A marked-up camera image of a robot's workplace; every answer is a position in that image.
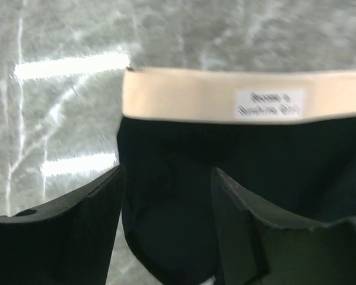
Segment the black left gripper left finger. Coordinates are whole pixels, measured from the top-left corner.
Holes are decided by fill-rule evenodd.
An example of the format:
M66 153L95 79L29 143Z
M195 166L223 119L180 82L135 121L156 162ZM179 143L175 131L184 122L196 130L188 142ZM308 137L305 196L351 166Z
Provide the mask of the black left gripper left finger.
M47 203L0 216L0 284L105 284L125 179L116 166Z

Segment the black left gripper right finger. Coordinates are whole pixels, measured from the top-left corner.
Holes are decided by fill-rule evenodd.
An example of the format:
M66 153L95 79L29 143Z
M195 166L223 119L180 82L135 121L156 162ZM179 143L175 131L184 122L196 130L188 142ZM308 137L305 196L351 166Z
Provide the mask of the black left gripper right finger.
M217 168L211 192L226 284L356 284L356 217L299 216Z

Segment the black underwear beige waistband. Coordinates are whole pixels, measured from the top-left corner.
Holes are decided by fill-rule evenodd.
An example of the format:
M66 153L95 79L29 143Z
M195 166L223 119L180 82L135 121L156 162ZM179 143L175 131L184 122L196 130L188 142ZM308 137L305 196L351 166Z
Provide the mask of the black underwear beige waistband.
M226 284L215 168L299 216L356 217L356 71L128 68L122 113L125 238L163 284Z

